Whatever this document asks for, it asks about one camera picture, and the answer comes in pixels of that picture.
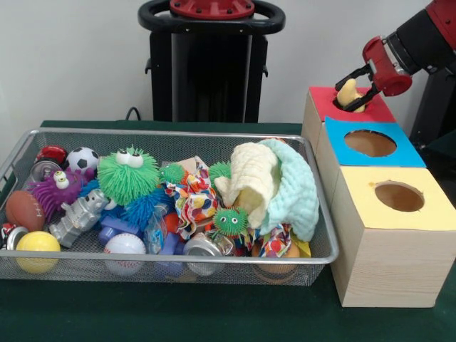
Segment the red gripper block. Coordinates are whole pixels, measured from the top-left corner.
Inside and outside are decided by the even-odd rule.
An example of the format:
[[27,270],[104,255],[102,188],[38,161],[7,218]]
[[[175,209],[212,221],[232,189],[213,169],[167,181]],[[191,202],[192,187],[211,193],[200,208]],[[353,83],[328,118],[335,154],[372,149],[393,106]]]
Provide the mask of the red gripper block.
[[[356,112],[378,93],[383,93],[387,97],[397,96],[411,87],[413,82],[411,75],[400,65],[385,39],[380,36],[372,38],[363,48],[362,56],[366,65],[355,69],[335,84],[336,91],[340,91],[343,87],[344,95],[348,100],[343,106],[345,111]],[[369,75],[373,85],[365,95],[359,97],[356,84],[347,83],[347,81],[363,75]]]

